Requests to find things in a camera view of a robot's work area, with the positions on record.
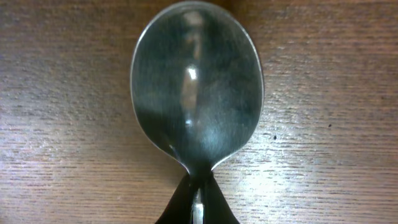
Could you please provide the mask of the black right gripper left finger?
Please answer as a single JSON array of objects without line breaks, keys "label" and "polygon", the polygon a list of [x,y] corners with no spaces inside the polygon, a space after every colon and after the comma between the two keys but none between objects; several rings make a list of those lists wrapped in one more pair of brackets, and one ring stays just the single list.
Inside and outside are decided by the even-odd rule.
[{"label": "black right gripper left finger", "polygon": [[155,224],[190,224],[195,187],[187,174],[180,181],[164,212]]}]

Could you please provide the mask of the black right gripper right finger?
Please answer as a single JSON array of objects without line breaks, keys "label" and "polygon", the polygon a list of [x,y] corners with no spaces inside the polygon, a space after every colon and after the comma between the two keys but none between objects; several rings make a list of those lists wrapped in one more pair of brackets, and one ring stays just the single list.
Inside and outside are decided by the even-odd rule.
[{"label": "black right gripper right finger", "polygon": [[213,174],[203,184],[202,193],[204,224],[239,224]]}]

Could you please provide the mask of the steel tablespoon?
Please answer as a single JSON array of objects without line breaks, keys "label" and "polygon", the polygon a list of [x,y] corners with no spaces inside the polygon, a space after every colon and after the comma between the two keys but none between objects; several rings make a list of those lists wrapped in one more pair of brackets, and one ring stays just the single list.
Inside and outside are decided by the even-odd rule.
[{"label": "steel tablespoon", "polygon": [[191,223],[204,223],[203,184],[260,120],[264,79],[252,39],[222,7],[172,4],[139,37],[130,88],[139,126],[195,187]]}]

